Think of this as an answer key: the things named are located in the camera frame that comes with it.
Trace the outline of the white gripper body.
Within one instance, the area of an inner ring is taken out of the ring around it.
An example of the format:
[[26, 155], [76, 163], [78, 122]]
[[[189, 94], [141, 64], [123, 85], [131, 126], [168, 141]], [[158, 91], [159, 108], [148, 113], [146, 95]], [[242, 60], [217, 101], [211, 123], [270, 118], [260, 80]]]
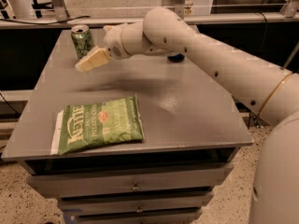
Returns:
[[122, 32], [126, 23], [120, 25], [111, 25], [112, 30], [105, 34], [104, 44], [107, 52], [114, 59], [126, 59], [129, 54], [122, 43]]

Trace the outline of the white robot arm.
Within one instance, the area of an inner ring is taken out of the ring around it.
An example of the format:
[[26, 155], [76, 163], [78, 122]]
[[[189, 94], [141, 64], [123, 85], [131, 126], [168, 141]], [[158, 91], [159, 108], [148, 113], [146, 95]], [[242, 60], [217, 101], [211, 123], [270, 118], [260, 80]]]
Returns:
[[254, 177], [249, 224], [299, 224], [299, 75], [197, 33], [173, 11], [156, 7], [142, 22], [105, 27], [105, 45], [76, 64], [87, 72], [136, 54], [185, 55], [273, 131]]

